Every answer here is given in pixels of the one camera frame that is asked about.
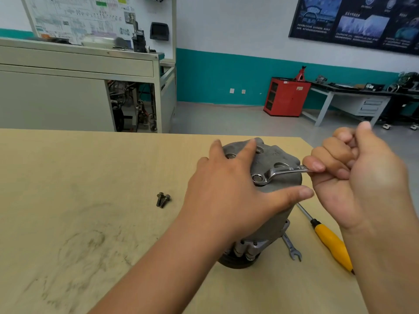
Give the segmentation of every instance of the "table leg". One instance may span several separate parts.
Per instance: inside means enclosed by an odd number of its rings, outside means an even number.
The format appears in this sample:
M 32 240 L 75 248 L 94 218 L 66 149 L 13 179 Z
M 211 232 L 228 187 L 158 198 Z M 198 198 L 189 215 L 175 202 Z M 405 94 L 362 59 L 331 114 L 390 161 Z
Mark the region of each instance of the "table leg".
M 320 126 L 321 122 L 323 121 L 323 118 L 326 115 L 326 111 L 329 108 L 330 103 L 332 102 L 333 96 L 334 96 L 333 92 L 329 92 L 327 94 L 326 101 L 324 102 L 323 107 L 322 107 L 322 109 L 320 111 L 320 114 L 317 117 L 317 121 L 314 124 L 315 127 Z
M 381 104 L 380 109 L 377 111 L 377 115 L 375 117 L 373 117 L 372 120 L 371 120 L 371 126 L 374 126 L 375 123 L 378 121 L 378 119 L 380 118 L 381 114 L 383 113 L 385 107 L 390 102 L 390 99 L 391 98 L 383 100 L 383 103 Z

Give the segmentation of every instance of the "left hand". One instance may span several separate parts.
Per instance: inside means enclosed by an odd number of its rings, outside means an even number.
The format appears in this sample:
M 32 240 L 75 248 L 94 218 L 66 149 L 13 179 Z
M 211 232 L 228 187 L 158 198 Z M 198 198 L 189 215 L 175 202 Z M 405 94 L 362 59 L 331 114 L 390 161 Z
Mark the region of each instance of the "left hand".
M 178 218 L 227 246 L 255 232 L 276 213 L 314 195 L 306 186 L 259 192 L 250 176 L 255 153 L 252 139 L 236 158 L 227 159 L 221 142 L 214 141 L 209 158 L 201 158 L 196 165 Z

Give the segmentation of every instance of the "gray floor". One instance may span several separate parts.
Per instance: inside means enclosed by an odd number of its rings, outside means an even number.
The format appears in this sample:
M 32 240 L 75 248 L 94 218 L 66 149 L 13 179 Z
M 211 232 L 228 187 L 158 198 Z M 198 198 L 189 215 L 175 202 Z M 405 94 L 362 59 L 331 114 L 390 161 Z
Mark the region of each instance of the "gray floor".
M 355 127 L 359 122 L 346 115 L 328 112 L 318 128 L 314 122 L 299 118 L 270 117 L 262 107 L 216 106 L 178 102 L 171 133 L 242 135 L 254 137 L 301 137 L 312 147 L 321 145 L 341 126 Z M 410 188 L 419 213 L 419 131 L 409 126 L 393 126 L 390 131 L 376 125 L 374 132 L 397 153 L 410 171 Z

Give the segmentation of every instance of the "red tool cabinet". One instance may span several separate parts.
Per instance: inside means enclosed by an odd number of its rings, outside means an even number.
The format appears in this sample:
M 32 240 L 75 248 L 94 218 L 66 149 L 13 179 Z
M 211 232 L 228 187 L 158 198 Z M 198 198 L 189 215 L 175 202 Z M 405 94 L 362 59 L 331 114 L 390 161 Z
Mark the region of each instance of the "red tool cabinet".
M 264 111 L 270 116 L 299 117 L 311 83 L 272 77 Z

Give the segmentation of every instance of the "bolt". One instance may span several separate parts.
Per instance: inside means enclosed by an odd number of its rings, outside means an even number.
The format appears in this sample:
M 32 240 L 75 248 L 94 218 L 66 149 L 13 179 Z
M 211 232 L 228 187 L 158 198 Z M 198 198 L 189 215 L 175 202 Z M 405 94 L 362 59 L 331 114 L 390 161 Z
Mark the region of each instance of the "bolt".
M 156 204 L 156 206 L 157 206 L 157 207 L 160 207 L 161 200 L 162 200 L 162 198 L 164 197 L 164 194 L 163 194 L 162 192 L 160 192 L 159 194 L 157 194 L 157 197 L 158 197 L 158 200 L 157 200 L 157 204 Z
M 160 207 L 161 207 L 161 208 L 164 208 L 164 206 L 166 205 L 166 203 L 167 203 L 168 201 L 170 201 L 170 195 L 169 195 L 169 194 L 164 195 L 164 196 L 163 196 L 163 199 L 162 199 L 162 201 L 161 201 Z

